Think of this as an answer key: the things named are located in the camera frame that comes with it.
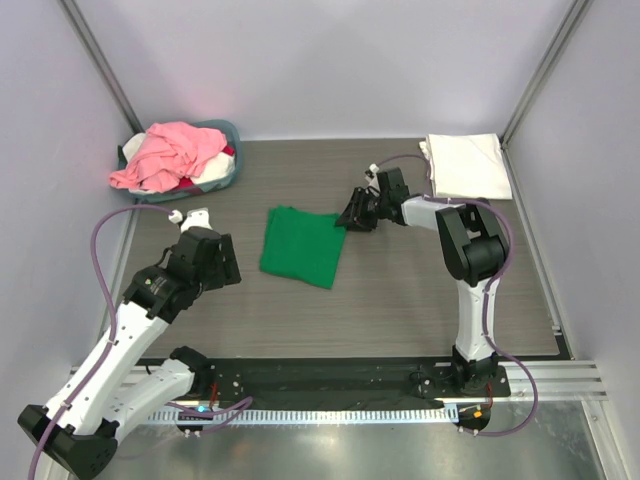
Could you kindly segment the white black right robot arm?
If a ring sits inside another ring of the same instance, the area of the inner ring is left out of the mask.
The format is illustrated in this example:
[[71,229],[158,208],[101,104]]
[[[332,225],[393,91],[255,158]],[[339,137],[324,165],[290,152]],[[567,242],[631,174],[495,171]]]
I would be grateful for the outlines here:
[[412,195],[400,169],[366,171],[368,184],[356,187],[335,222],[354,232],[371,232],[388,220],[438,234],[445,267],[458,292],[458,331],[450,378],[460,392],[481,389],[496,376],[493,341],[495,297],[510,263],[508,228],[483,200]]

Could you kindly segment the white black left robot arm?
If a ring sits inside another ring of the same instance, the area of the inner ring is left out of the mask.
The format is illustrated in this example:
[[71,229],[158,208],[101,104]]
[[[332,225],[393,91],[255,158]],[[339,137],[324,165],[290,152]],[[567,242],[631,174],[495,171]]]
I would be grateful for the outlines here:
[[96,478],[124,438],[155,410],[207,392],[211,362],[186,346],[126,391],[120,386],[148,347],[202,293],[240,281],[230,235],[198,226],[183,231],[161,262],[133,276],[114,325],[66,385],[46,404],[26,406],[19,426],[70,474]]

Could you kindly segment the green t-shirt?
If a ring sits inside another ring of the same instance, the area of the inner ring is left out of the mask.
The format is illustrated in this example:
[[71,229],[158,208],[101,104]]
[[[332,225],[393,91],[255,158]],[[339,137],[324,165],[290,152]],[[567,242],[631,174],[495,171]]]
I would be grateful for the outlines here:
[[271,208],[267,215],[262,272],[330,290],[335,281],[346,229],[339,215],[315,214],[290,206]]

